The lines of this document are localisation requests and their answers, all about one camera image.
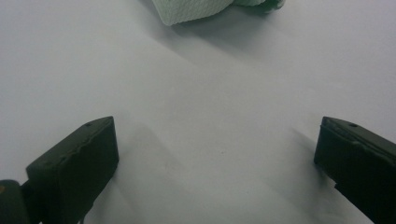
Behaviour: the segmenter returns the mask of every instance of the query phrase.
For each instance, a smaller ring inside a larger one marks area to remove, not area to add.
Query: green cloth
[[[214,15],[234,4],[262,7],[265,12],[281,8],[285,0],[152,0],[165,25],[192,21]]]

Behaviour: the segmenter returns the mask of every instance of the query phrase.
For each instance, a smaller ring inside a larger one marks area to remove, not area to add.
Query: dark green clamp
[[[33,161],[29,180],[0,181],[1,224],[76,224],[119,163],[112,117],[82,125]]]
[[[396,223],[396,145],[348,121],[323,118],[317,164],[374,223]]]

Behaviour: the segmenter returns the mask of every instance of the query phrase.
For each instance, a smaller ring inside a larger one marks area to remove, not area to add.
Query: white surface
[[[395,142],[396,2],[162,25],[150,0],[0,3],[0,179],[113,115],[86,223],[371,223],[312,164],[323,116]]]

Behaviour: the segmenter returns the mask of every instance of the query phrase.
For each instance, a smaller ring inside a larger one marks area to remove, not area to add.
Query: white cloth
[[[165,25],[183,21],[192,21],[214,15],[230,4],[253,7],[273,2],[275,8],[281,8],[285,0],[153,0]]]

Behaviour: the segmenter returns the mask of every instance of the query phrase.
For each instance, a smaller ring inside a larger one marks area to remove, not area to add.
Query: dark green object
[[[21,187],[15,180],[0,181],[0,223],[29,224]]]
[[[374,223],[396,223],[396,145],[359,125],[323,118],[315,163]]]
[[[259,4],[259,7],[262,7],[264,11],[270,12],[282,8],[284,2],[284,0],[267,0]]]
[[[113,118],[82,125],[26,168],[29,180],[21,193],[30,223],[78,223],[114,175],[118,162]],[[2,206],[8,203],[0,198]],[[0,219],[0,223],[15,222]]]

